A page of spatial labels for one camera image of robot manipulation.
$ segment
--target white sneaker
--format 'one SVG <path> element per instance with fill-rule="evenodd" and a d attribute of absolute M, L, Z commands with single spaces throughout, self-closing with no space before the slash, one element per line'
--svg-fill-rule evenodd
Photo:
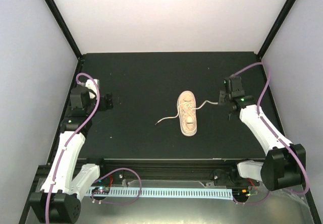
<path fill-rule="evenodd" d="M 193 136 L 197 132 L 196 102 L 191 91 L 184 91 L 178 97 L 177 109 L 180 118 L 181 131 L 185 136 Z"/>

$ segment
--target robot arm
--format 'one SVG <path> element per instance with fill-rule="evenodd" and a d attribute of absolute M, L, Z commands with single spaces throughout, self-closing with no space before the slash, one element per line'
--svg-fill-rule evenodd
<path fill-rule="evenodd" d="M 261 107 L 258 114 L 253 97 L 245 95 L 240 77 L 225 79 L 225 87 L 225 92 L 220 94 L 219 104 L 230 106 L 231 113 L 237 114 L 251 130 L 266 155 L 264 162 L 248 160 L 238 163 L 239 175 L 261 181 L 271 191 L 302 184 L 304 179 L 298 164 L 279 140 L 283 140 L 305 166 L 303 146 L 293 145 L 284 137 L 266 117 Z"/>
<path fill-rule="evenodd" d="M 52 184 L 49 203 L 49 220 L 53 223 L 75 223 L 81 210 L 81 201 L 93 182 L 100 176 L 98 165 L 88 163 L 82 166 L 79 174 L 73 179 L 73 173 L 79 152 L 85 142 L 87 133 L 92 126 L 89 120 L 81 131 L 75 131 L 85 122 L 92 113 L 97 97 L 96 87 L 91 80 L 85 86 L 78 85 L 71 90 L 71 105 L 61 122 L 60 141 L 57 154 L 52 163 L 49 175 L 43 183 L 40 192 L 31 193 L 29 203 L 33 208 L 39 222 L 45 223 L 46 198 Z M 106 94 L 99 99 L 99 111 L 113 108 L 112 95 Z M 67 140 L 73 135 L 67 147 Z M 52 181 L 57 162 L 55 182 Z"/>

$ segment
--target shoelace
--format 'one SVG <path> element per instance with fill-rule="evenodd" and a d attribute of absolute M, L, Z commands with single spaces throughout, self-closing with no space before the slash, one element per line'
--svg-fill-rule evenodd
<path fill-rule="evenodd" d="M 188 109 L 188 107 L 189 106 L 191 106 L 191 108 L 192 109 L 195 109 L 195 110 L 197 110 L 197 109 L 201 109 L 206 103 L 210 103 L 210 104 L 219 104 L 218 102 L 211 102 L 211 101 L 209 101 L 209 100 L 206 100 L 206 101 L 204 101 L 203 102 L 203 104 L 202 105 L 200 105 L 200 107 L 198 107 L 198 108 L 193 108 L 193 104 L 192 104 L 192 102 L 191 101 L 185 101 L 185 102 L 182 102 L 182 103 L 180 103 L 179 105 L 178 105 L 178 107 L 177 107 L 177 115 L 175 116 L 175 117 L 165 117 L 165 118 L 162 118 L 162 119 L 160 119 L 155 125 L 157 125 L 159 122 L 161 122 L 161 121 L 163 121 L 163 120 L 166 120 L 166 119 L 174 119 L 174 118 L 177 118 L 178 116 L 179 116 L 179 114 L 180 114 L 180 106 L 181 105 L 185 105 L 185 108 L 186 109 Z"/>

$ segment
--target black platform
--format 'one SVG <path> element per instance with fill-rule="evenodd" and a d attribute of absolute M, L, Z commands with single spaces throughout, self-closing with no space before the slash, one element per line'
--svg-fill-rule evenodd
<path fill-rule="evenodd" d="M 100 80 L 100 91 L 113 94 L 114 109 L 98 112 L 80 158 L 212 159 L 264 158 L 250 130 L 226 108 L 205 105 L 197 111 L 197 134 L 185 137 L 177 114 L 180 93 L 190 90 L 199 106 L 217 101 L 223 79 L 256 62 L 253 52 L 94 53 L 82 71 Z M 241 75 L 247 93 L 259 97 L 265 78 L 261 66 Z M 262 108 L 278 127 L 268 93 Z"/>

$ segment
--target red wire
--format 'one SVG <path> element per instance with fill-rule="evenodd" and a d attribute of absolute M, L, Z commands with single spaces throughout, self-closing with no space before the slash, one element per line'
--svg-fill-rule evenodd
<path fill-rule="evenodd" d="M 110 177 L 110 185 L 109 185 L 109 188 L 111 188 L 112 183 L 113 183 L 113 176 L 112 175 L 109 175 L 108 177 Z"/>
<path fill-rule="evenodd" d="M 248 178 L 248 181 L 251 183 L 251 185 L 256 189 L 258 190 L 257 186 L 254 185 L 253 181 L 251 179 Z"/>

